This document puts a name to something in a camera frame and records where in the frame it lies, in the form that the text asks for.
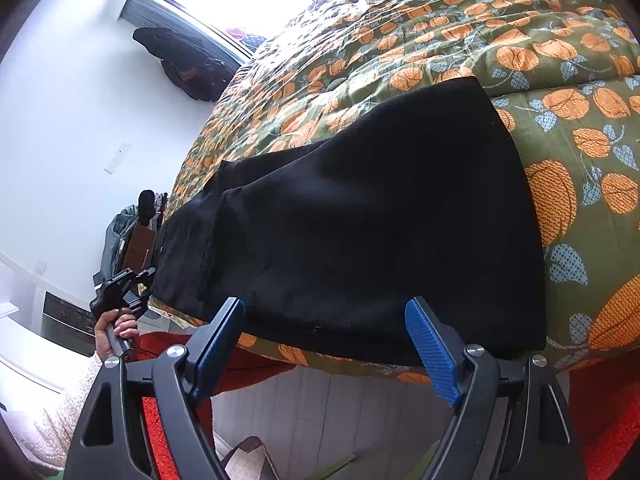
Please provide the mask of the person's left hand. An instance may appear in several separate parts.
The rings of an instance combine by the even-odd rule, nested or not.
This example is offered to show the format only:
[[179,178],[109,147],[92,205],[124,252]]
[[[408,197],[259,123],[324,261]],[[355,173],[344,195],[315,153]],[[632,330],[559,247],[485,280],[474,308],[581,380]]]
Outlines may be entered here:
[[112,339],[119,337],[131,344],[130,360],[137,359],[140,347],[140,333],[138,321],[130,309],[111,310],[104,312],[94,326],[94,341],[96,354],[104,362],[116,354]]

